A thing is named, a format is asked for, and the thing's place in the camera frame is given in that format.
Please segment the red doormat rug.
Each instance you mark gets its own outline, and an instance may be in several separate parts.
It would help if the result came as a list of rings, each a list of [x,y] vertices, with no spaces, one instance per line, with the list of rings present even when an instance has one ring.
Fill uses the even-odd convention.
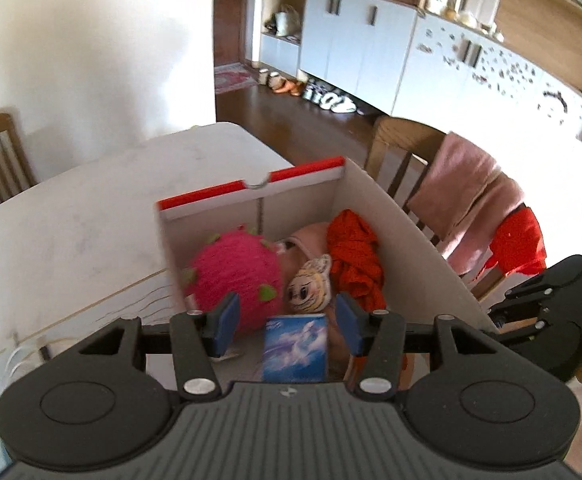
[[[224,94],[257,85],[251,70],[241,63],[221,65],[214,68],[215,94]]]

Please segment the blue white tissue pack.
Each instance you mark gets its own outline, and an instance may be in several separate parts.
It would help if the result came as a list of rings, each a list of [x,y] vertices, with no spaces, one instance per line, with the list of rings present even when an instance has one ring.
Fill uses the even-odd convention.
[[[280,315],[265,325],[264,382],[324,382],[328,370],[328,324],[324,314]]]

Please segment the pink scarf on chair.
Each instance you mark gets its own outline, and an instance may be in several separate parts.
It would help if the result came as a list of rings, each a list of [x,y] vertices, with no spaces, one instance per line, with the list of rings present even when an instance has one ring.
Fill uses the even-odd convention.
[[[462,275],[476,266],[523,198],[522,188],[490,154],[451,132],[407,207],[438,237],[436,248]]]

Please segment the pink dragonfruit plush toy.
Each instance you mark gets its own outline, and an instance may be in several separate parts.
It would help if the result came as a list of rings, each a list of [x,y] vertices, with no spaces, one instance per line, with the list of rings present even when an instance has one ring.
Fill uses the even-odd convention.
[[[214,236],[180,271],[186,297],[210,311],[229,292],[240,298],[240,332],[253,332],[281,313],[277,243],[239,228]]]

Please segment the near wooden chair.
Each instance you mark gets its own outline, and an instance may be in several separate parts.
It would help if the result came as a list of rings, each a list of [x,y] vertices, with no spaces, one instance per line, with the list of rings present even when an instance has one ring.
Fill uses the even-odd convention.
[[[418,191],[419,186],[429,170],[436,153],[440,150],[444,133],[436,128],[414,122],[406,118],[380,117],[373,127],[373,138],[367,153],[364,169],[387,195],[402,208],[407,218],[416,224],[425,238],[436,248],[437,236],[419,220],[407,207],[407,200]],[[482,255],[476,266],[459,278],[469,288],[474,297],[481,300],[500,284],[504,275],[498,269],[485,271],[476,280],[476,276],[486,260],[489,248]]]

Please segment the brown entrance door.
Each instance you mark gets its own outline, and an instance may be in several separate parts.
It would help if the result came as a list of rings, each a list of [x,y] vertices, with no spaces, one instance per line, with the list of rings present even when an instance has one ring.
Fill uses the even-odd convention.
[[[238,63],[244,58],[247,0],[213,0],[214,66]]]

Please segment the white red cardboard box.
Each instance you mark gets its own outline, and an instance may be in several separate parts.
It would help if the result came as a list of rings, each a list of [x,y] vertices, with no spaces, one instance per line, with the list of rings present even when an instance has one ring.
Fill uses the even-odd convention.
[[[228,294],[240,321],[214,367],[221,385],[298,382],[314,356],[324,380],[361,367],[335,318],[335,298],[387,309],[410,323],[443,313],[494,325],[403,209],[354,162],[312,162],[202,188],[157,203],[157,225],[180,311],[213,309]]]

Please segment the red cloth on chair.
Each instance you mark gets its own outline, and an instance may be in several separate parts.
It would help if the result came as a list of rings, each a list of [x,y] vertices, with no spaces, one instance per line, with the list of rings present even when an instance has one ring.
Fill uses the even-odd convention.
[[[505,278],[510,274],[534,276],[547,269],[543,233],[533,210],[522,206],[498,226],[489,246],[489,259],[476,276],[498,269]]]

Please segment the shoes on floor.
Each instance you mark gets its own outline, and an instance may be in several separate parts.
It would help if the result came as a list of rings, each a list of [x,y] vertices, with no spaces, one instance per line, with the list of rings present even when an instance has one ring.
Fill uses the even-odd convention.
[[[332,114],[358,113],[358,105],[352,96],[339,88],[332,87],[326,81],[315,78],[301,81],[282,75],[277,70],[260,68],[257,71],[257,82],[278,96],[289,94],[289,96],[301,98]]]

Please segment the red knotted cloth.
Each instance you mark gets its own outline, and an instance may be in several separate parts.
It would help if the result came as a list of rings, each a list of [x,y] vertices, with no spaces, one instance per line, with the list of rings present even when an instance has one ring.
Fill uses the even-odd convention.
[[[379,240],[363,217],[344,209],[327,229],[331,257],[330,281],[337,294],[346,292],[366,312],[387,307],[382,289],[384,270],[379,258]]]

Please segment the white tall cabinet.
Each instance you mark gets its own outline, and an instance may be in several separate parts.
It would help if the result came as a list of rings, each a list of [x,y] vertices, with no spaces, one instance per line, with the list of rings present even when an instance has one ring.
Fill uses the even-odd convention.
[[[444,132],[526,128],[582,143],[580,92],[499,42],[402,3],[305,0],[299,41],[265,32],[261,61]]]

